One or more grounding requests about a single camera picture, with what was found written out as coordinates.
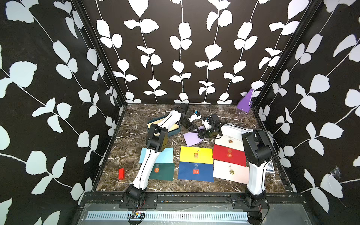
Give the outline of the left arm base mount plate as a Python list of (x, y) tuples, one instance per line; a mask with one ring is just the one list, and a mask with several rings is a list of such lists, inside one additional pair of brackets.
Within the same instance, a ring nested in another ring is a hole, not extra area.
[(144, 193), (138, 199), (124, 194), (119, 204), (120, 209), (140, 210), (155, 209), (157, 207), (158, 195), (154, 193)]

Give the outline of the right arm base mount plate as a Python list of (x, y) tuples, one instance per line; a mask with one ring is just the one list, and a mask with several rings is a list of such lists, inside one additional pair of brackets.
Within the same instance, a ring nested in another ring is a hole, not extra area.
[(265, 195), (248, 195), (247, 193), (231, 194), (227, 199), (233, 209), (242, 209), (244, 211), (260, 211), (269, 209), (269, 204)]

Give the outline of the cream yellow envelope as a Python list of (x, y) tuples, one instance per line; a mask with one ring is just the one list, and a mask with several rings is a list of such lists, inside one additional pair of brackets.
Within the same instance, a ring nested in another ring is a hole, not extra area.
[[(154, 121), (153, 123), (154, 124), (160, 124), (164, 119), (165, 118), (160, 118), (159, 120)], [(174, 130), (176, 130), (178, 128), (179, 128), (179, 125), (175, 123), (168, 131), (171, 132), (171, 131), (174, 131)]]

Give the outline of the lavender envelope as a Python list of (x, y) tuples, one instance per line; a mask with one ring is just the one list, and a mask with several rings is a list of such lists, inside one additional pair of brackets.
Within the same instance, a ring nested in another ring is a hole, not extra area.
[(183, 136), (185, 138), (187, 147), (191, 147), (203, 141), (203, 139), (198, 137), (198, 133), (188, 132), (185, 133)]

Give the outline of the white envelope brown seal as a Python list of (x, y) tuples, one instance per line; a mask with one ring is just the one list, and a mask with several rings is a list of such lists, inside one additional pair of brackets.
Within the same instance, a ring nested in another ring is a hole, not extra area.
[(242, 152), (244, 151), (244, 145), (242, 141), (226, 135), (223, 135), (219, 139), (216, 139), (215, 144)]

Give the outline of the teal plastic storage box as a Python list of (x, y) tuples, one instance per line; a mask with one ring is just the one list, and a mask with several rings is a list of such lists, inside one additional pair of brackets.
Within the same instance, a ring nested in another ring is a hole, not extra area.
[(167, 131), (168, 131), (168, 136), (169, 137), (174, 136), (174, 135), (180, 133), (181, 126), (177, 122), (173, 123), (173, 121), (174, 120), (171, 118), (170, 113), (167, 116), (163, 116), (163, 117), (160, 117), (160, 118), (155, 118), (153, 120), (150, 120), (148, 122), (148, 124), (147, 124), (148, 131), (150, 130), (151, 125), (155, 124), (155, 125), (158, 125), (160, 127), (166, 128)]

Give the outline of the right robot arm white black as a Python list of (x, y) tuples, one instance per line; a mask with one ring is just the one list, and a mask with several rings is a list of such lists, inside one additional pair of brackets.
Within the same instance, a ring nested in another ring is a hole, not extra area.
[(266, 200), (265, 171), (276, 151), (269, 135), (262, 129), (241, 128), (221, 122), (217, 114), (201, 118), (204, 129), (198, 131), (200, 139), (228, 136), (242, 142), (245, 157), (249, 162), (249, 183), (245, 192), (245, 202), (250, 208)]

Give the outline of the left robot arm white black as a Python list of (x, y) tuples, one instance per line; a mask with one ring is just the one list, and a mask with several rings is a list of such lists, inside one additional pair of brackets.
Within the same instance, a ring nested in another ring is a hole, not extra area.
[(187, 129), (194, 128), (192, 122), (186, 118), (187, 111), (188, 104), (182, 103), (180, 106), (172, 108), (161, 122), (150, 125), (146, 139), (145, 158), (137, 176), (125, 191), (125, 196), (136, 205), (141, 205), (145, 201), (144, 196), (151, 171), (158, 156), (167, 146), (168, 131), (175, 124), (180, 124)]

